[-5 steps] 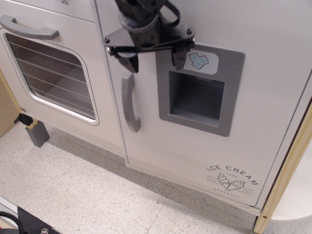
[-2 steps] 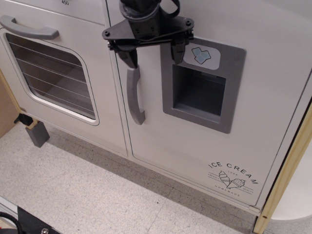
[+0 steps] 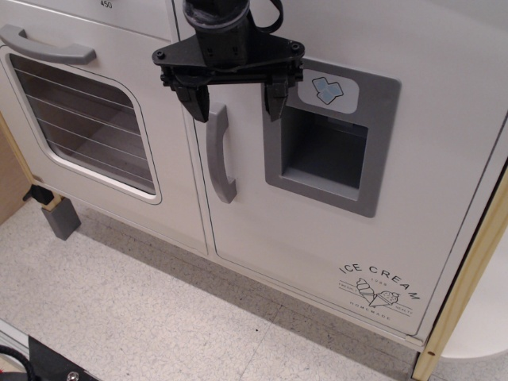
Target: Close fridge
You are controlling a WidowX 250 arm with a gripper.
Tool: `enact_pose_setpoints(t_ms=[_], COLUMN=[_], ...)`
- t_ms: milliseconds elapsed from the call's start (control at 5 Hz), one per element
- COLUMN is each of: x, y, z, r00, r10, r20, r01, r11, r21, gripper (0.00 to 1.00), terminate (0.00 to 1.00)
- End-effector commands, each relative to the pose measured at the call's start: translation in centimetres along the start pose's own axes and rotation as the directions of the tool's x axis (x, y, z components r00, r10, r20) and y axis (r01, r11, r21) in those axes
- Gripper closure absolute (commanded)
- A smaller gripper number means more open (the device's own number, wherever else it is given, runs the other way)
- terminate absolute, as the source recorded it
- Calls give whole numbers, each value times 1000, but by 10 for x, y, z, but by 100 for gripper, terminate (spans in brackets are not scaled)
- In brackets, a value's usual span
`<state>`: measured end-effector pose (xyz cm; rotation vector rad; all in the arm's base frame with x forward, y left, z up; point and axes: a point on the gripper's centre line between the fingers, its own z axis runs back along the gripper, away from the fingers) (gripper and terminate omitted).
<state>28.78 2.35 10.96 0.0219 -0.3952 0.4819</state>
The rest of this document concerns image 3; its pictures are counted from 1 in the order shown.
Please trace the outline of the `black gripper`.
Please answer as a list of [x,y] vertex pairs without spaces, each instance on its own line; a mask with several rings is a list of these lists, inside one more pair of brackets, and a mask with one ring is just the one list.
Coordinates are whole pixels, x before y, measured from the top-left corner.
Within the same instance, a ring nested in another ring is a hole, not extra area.
[[305,48],[274,34],[283,23],[283,4],[271,4],[279,16],[259,27],[249,1],[183,2],[183,16],[195,35],[158,48],[152,61],[193,119],[209,120],[206,85],[237,83],[264,83],[265,109],[272,121],[281,118],[289,87],[303,79]]

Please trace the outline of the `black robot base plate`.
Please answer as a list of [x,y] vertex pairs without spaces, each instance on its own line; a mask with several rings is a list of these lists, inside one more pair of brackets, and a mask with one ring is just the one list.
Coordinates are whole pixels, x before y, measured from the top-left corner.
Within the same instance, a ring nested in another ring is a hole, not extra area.
[[29,337],[29,361],[37,380],[96,381],[94,375],[33,337]]

